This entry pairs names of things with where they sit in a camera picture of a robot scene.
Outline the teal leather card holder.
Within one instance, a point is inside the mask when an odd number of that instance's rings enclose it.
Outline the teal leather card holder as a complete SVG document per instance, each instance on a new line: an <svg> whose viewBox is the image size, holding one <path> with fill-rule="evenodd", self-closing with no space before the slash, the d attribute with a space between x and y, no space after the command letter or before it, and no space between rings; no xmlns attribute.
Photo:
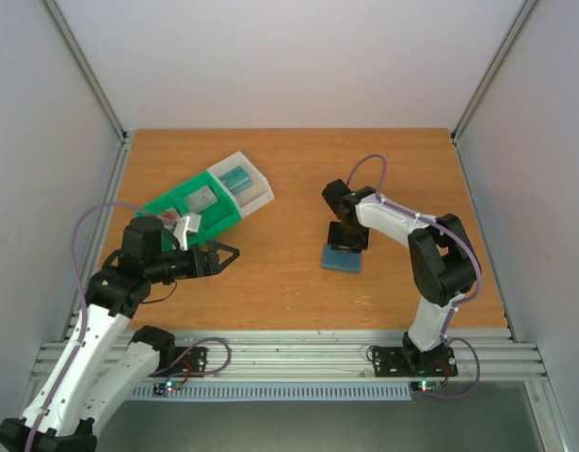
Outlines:
<svg viewBox="0 0 579 452"><path fill-rule="evenodd" d="M342 250L341 255L328 253L327 245L323 247L321 267L328 270L343 271L348 273L360 273L362 270L362 257L349 250Z"/></svg>

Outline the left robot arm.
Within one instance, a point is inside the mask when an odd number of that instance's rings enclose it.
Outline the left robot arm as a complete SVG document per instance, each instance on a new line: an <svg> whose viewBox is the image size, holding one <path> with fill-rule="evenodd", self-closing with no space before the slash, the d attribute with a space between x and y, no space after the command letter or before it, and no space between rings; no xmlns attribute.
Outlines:
<svg viewBox="0 0 579 452"><path fill-rule="evenodd" d="M155 283L215 276L238 249L189 244L187 217L173 231L158 217L133 218L121 247L88 281L78 324L40 392L18 418L0 425L8 451L93 451L105 424L147 377L166 375L179 359L172 333L146 326L101 376L105 355L144 304Z"/></svg>

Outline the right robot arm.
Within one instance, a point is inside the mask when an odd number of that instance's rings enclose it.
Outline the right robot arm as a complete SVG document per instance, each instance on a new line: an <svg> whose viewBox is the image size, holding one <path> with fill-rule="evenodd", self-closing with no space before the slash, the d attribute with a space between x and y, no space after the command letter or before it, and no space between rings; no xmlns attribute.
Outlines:
<svg viewBox="0 0 579 452"><path fill-rule="evenodd" d="M359 273L372 230L403 245L420 301L403 335L398 363L408 376L447 365L449 348L443 340L449 321L460 304L477 294L482 280L461 220L453 214L415 212L370 186L353 191L341 179L327 184L322 197L337 219L330 223L321 266Z"/></svg>

